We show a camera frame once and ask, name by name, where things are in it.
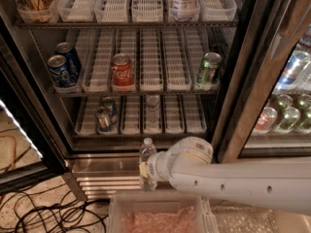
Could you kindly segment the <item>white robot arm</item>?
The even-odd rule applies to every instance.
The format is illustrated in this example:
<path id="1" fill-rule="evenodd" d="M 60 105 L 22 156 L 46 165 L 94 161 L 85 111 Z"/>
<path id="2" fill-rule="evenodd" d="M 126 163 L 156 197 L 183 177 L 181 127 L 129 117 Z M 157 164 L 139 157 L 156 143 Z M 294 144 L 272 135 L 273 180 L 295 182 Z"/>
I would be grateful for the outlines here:
<path id="1" fill-rule="evenodd" d="M 187 137 L 148 157 L 140 174 L 185 193 L 311 215 L 310 158 L 213 164 L 212 155 L 211 144 Z"/>

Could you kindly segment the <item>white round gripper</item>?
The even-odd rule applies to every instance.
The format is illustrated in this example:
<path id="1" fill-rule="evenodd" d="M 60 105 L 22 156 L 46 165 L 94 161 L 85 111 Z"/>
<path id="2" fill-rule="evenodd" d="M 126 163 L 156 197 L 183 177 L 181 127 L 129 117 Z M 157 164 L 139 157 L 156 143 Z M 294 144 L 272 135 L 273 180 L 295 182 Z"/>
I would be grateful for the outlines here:
<path id="1" fill-rule="evenodd" d="M 147 163 L 141 162 L 139 164 L 140 175 L 144 178 L 150 176 L 158 182 L 168 182 L 171 178 L 173 159 L 173 154 L 169 151 L 153 154 L 149 157 Z"/>

